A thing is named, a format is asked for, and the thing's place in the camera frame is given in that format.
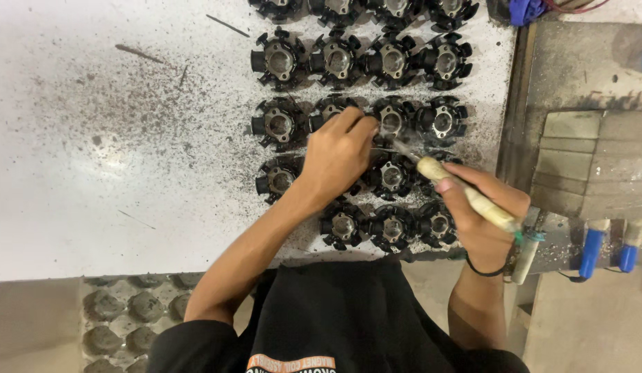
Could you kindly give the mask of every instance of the wrist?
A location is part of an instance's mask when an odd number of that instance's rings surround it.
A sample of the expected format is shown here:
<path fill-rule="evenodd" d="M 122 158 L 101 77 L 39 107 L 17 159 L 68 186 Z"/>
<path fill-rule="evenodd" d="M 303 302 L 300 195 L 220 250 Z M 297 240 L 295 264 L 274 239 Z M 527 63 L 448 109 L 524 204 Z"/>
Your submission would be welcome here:
<path fill-rule="evenodd" d="M 468 258 L 471 260 L 473 267 L 483 274 L 490 274 L 498 271 L 505 266 L 507 261 L 507 252 L 492 254 L 492 253 L 468 253 Z"/>
<path fill-rule="evenodd" d="M 319 198 L 319 193 L 313 183 L 301 178 L 297 178 L 291 184 L 283 198 L 285 196 L 294 201 L 298 210 L 306 216 L 323 210 L 330 203 L 330 201 Z"/>

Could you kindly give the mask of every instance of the hand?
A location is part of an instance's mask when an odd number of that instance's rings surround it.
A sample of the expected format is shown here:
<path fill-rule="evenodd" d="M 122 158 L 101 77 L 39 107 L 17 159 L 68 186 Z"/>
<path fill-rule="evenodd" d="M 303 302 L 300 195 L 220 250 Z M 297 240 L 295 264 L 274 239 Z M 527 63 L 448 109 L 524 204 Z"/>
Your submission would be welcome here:
<path fill-rule="evenodd" d="M 310 136 L 302 173 L 294 185 L 311 196 L 315 210 L 347 191 L 365 172 L 377 125 L 376 118 L 347 107 Z"/>
<path fill-rule="evenodd" d="M 443 167 L 467 182 L 474 184 L 485 196 L 523 221 L 531 205 L 531 198 L 499 181 L 489 173 L 471 167 L 444 163 Z M 443 179 L 435 187 L 441 193 L 457 225 L 459 241 L 464 245 L 475 269 L 491 273 L 505 265 L 514 235 L 506 233 L 477 214 L 468 203 L 464 191 L 450 179 Z"/>

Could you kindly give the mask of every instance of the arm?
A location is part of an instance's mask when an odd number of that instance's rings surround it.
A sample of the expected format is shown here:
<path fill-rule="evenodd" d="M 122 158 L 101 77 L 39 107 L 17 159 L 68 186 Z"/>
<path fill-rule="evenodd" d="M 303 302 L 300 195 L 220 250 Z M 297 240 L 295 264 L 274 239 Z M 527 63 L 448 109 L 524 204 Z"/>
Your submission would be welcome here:
<path fill-rule="evenodd" d="M 445 163 L 444 167 L 474 184 L 513 216 L 521 220 L 526 216 L 531 199 L 524 192 L 470 167 L 450 163 Z M 436 191 L 441 193 L 454 217 L 459 240 L 475 269 L 491 273 L 503 267 L 514 236 L 479 216 L 470 207 L 461 187 L 450 179 L 443 179 L 436 186 Z M 506 341 L 503 275 L 480 276 L 467 264 L 464 265 L 449 298 L 448 324 L 450 338 L 466 349 L 503 350 Z"/>
<path fill-rule="evenodd" d="M 193 291 L 185 321 L 234 324 L 234 313 L 286 237 L 367 169 L 377 121 L 347 107 L 310 136 L 300 174 L 277 203 L 213 263 Z"/>

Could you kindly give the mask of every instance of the black wrist band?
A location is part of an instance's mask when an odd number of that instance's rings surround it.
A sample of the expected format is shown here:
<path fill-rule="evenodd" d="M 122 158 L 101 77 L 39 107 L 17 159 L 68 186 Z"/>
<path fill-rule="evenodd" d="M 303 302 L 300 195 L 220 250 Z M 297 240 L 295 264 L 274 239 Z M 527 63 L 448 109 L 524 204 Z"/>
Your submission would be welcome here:
<path fill-rule="evenodd" d="M 505 266 L 507 265 L 507 261 L 506 261 L 505 264 L 503 264 L 503 267 L 501 267 L 498 271 L 491 272 L 490 274 L 483 274 L 482 272 L 475 269 L 475 267 L 473 267 L 473 263 L 471 263 L 471 259 L 468 258 L 468 255 L 466 255 L 466 263 L 468 263 L 468 266 L 471 267 L 471 269 L 473 269 L 473 272 L 484 277 L 494 277 L 494 276 L 500 275 L 501 273 L 503 273 L 503 271 L 505 271 Z"/>

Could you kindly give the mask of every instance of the wire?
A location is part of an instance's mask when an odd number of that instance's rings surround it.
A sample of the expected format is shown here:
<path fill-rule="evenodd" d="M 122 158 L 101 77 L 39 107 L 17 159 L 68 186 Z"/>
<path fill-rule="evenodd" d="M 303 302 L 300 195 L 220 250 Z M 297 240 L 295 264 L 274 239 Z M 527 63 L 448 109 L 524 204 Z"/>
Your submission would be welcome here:
<path fill-rule="evenodd" d="M 573 9 L 573 10 L 567 10 L 567 9 L 563 9 L 563 8 L 559 7 L 556 3 L 554 3 L 554 0 L 544 0 L 544 3 L 546 3 L 549 6 L 549 8 L 551 8 L 555 12 L 567 13 L 567 14 L 581 14 L 581 13 L 586 13 L 586 12 L 593 11 L 593 10 L 601 7 L 602 5 L 608 3 L 609 1 L 610 0 L 604 0 L 601 3 L 595 5 L 594 7 L 590 7 L 590 8 L 579 8 L 579 9 Z"/>
<path fill-rule="evenodd" d="M 568 276 L 568 275 L 565 275 L 564 273 L 562 273 L 561 271 L 558 271 L 558 273 L 563 275 L 563 276 L 565 276 L 565 277 L 567 277 L 568 279 L 570 279 L 570 281 L 575 282 L 577 284 L 582 284 L 582 283 L 586 282 L 586 280 L 588 280 L 587 278 L 581 277 L 581 276 Z"/>

